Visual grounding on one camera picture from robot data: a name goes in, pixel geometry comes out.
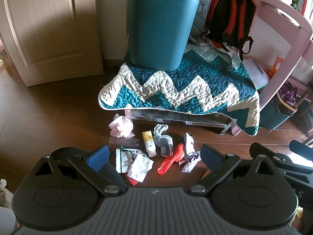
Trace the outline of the white purple wrapper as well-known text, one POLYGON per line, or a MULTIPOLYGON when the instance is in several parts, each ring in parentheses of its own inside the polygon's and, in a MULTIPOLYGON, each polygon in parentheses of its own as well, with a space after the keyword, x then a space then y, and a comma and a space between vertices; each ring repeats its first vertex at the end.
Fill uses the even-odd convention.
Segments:
POLYGON ((198 162, 201 160, 200 151, 196 151, 194 147, 194 138, 193 136, 186 132, 183 136, 184 142, 184 157, 179 161, 179 165, 184 164, 184 167, 181 169, 182 173, 191 173, 191 171, 196 167, 198 162))

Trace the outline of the white green plastic bag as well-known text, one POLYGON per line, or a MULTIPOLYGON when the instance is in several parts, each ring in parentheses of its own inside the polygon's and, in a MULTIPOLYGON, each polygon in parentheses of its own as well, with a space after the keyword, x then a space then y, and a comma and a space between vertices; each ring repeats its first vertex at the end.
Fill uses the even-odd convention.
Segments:
POLYGON ((132 163, 135 161, 138 154, 146 156, 141 150, 138 149, 125 149, 121 147, 116 149, 116 171, 119 174, 128 173, 132 163))

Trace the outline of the red plastic bag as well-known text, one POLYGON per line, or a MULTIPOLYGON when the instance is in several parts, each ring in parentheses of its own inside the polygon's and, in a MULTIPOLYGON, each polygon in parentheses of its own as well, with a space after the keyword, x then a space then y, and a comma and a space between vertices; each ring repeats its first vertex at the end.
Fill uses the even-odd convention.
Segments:
POLYGON ((173 156, 166 157, 157 169, 159 175, 164 175, 174 162, 179 162, 184 158, 185 151, 183 143, 179 143, 174 150, 173 156))

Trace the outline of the white paper bag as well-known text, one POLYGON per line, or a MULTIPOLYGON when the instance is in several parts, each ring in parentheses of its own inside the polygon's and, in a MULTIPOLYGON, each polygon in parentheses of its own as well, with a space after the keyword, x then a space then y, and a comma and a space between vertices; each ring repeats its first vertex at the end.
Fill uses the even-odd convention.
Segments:
POLYGON ((132 163, 127 176, 135 181, 142 183, 145 180, 147 173, 153 167, 153 161, 144 154, 137 154, 132 163))

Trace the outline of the pink tissue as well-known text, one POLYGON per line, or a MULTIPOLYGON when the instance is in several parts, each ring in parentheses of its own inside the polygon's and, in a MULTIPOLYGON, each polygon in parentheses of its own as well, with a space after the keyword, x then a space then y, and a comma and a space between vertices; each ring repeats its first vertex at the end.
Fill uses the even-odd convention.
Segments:
POLYGON ((132 132, 134 128, 132 120, 125 116, 119 116, 119 114, 115 114, 113 121, 109 124, 109 128, 111 129, 110 135, 113 137, 132 138, 135 136, 132 132))

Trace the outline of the grey white wrapper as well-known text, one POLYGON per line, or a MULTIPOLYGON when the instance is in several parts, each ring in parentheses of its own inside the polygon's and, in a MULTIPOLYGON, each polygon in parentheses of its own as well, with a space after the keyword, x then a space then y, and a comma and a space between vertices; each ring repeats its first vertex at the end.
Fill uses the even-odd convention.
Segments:
POLYGON ((157 124, 153 131, 153 140, 156 146, 160 148, 163 157, 173 156, 173 140, 169 135, 163 135, 168 130, 167 124, 157 124))

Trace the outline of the clear plastic tray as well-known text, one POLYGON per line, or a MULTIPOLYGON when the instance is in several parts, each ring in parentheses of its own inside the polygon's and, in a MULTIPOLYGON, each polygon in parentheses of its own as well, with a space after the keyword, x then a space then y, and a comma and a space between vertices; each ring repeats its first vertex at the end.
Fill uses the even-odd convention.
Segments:
POLYGON ((109 138, 108 146, 111 148, 120 148, 123 146, 125 148, 138 149, 140 147, 140 142, 137 138, 125 138, 125 137, 113 137, 109 138))

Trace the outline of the teal plastic trash bin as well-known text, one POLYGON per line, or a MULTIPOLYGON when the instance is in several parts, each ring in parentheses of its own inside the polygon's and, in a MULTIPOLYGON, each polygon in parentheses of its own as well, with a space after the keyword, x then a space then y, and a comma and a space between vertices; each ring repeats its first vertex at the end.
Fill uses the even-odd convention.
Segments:
POLYGON ((182 60, 200 0, 127 0, 126 63, 174 71, 182 60))

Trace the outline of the small teal lined bin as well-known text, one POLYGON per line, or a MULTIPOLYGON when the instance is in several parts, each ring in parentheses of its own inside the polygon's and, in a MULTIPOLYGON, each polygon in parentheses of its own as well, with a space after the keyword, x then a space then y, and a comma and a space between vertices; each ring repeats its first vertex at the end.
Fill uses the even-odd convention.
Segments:
POLYGON ((290 82, 286 81, 262 109, 260 125, 266 129, 274 130, 292 117, 298 110, 296 104, 297 90, 290 82))

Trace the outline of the white paper stack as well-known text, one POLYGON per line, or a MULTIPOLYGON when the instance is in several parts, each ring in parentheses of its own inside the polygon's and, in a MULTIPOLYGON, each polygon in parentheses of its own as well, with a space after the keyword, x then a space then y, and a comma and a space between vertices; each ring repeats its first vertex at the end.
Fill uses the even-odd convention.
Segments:
POLYGON ((268 84, 270 81, 268 75, 252 58, 244 60, 243 65, 247 70, 256 90, 262 89, 268 84))

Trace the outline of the teal white zigzag quilt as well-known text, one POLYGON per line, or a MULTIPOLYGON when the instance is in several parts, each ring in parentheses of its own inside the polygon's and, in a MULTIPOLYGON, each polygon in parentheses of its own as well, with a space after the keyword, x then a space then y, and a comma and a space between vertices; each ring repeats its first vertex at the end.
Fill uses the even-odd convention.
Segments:
POLYGON ((98 95, 104 110, 154 109, 204 116, 221 114, 243 132, 259 128, 259 94, 237 54, 232 68, 225 54, 211 47, 188 44, 172 72, 121 65, 98 95))

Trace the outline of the orange snack packet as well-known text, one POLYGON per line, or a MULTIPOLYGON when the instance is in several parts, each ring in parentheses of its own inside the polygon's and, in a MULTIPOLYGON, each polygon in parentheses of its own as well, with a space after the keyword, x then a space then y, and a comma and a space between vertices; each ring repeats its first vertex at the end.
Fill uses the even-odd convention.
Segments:
POLYGON ((270 79, 275 75, 275 73, 278 71, 278 69, 280 68, 280 66, 283 62, 284 62, 284 59, 281 57, 277 57, 275 59, 275 62, 274 62, 273 66, 272 66, 272 68, 268 74, 270 79))

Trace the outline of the beige wooden door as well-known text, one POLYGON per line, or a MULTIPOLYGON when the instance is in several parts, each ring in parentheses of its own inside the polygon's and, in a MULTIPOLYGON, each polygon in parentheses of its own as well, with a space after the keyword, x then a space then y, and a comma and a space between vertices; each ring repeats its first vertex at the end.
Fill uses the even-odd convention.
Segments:
POLYGON ((103 72, 95 0, 1 0, 1 35, 28 87, 103 72))

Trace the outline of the red black backpack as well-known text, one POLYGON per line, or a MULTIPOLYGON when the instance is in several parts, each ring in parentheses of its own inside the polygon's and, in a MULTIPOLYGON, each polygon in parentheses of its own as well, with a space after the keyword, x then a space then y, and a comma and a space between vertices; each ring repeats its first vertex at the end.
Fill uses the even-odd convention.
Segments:
POLYGON ((217 48, 227 51, 227 46, 239 50, 239 58, 248 54, 244 45, 253 45, 249 35, 256 12, 253 0, 211 0, 205 26, 209 33, 206 35, 217 48))

